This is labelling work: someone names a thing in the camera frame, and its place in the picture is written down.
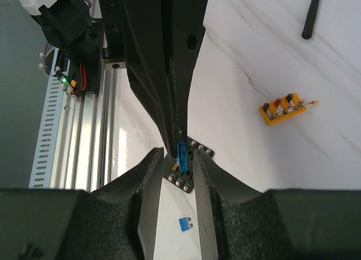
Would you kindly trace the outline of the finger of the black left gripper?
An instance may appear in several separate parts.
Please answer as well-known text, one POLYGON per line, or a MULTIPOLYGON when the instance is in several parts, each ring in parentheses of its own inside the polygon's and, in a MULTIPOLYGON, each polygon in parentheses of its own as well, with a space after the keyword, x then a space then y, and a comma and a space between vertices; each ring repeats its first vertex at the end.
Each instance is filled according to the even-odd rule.
POLYGON ((187 111, 193 71, 205 34, 208 0, 172 0, 170 71, 175 138, 187 140, 187 111))
POLYGON ((120 0, 130 86, 155 122, 168 155, 177 148, 171 82, 173 0, 120 0))

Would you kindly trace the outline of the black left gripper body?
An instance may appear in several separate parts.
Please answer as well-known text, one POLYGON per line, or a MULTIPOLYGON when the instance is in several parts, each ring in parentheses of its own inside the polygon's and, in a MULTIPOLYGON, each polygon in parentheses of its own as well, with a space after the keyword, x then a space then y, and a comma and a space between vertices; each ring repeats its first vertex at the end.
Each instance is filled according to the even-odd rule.
POLYGON ((121 0, 99 0, 106 47, 102 49, 105 70, 124 69, 125 46, 121 0))

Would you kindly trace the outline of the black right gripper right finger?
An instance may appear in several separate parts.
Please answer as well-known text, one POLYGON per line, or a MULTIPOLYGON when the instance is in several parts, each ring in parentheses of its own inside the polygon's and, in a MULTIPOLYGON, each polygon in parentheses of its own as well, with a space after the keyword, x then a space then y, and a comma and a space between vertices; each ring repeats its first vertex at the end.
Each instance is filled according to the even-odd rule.
POLYGON ((359 259, 360 192, 260 192, 193 157, 202 259, 359 259))

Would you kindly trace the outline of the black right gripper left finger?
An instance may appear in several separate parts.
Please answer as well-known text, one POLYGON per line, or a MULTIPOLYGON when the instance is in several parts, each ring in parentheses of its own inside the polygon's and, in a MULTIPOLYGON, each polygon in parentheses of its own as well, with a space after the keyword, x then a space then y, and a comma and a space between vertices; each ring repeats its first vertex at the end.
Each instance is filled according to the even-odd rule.
POLYGON ((86 192, 1 190, 2 259, 152 259, 164 150, 86 192))

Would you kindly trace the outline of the blue blade fuse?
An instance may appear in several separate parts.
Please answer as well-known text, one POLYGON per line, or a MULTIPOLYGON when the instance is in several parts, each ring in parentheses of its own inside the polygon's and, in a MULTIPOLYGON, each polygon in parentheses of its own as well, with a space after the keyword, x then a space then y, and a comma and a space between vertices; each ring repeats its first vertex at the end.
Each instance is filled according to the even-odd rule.
POLYGON ((182 232, 188 231, 190 228, 193 227, 191 217, 183 217, 178 219, 180 230, 182 232))
POLYGON ((177 141, 177 164, 179 171, 185 172, 188 170, 187 145, 183 141, 177 141))

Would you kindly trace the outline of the black fuse box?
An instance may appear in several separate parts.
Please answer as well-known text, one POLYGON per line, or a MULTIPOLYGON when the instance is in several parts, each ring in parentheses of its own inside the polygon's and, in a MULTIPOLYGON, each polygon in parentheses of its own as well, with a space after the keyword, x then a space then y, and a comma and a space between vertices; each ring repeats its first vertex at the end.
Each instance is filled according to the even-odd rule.
POLYGON ((170 156, 165 157, 165 169, 163 173, 163 178, 166 179, 171 184, 178 187, 185 193, 191 193, 194 188, 194 181, 193 181, 193 167, 192 167, 192 160, 193 160, 193 153, 196 150, 204 150, 206 154, 210 158, 214 157, 215 151, 202 143, 188 137, 187 139, 187 162, 188 162, 188 170, 185 172, 173 171, 173 166, 177 164, 177 160, 175 158, 171 158, 170 156))

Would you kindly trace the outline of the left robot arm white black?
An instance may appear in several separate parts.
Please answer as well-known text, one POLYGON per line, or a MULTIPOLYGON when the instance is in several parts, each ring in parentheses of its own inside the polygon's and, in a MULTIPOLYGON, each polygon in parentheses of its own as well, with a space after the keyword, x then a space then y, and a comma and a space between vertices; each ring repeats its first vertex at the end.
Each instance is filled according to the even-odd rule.
MULTIPOLYGON (((46 40, 76 64, 100 57, 83 0, 19 0, 46 40)), ((130 87, 158 127, 169 155, 187 140, 193 71, 208 0, 99 0, 105 58, 124 62, 130 87)))

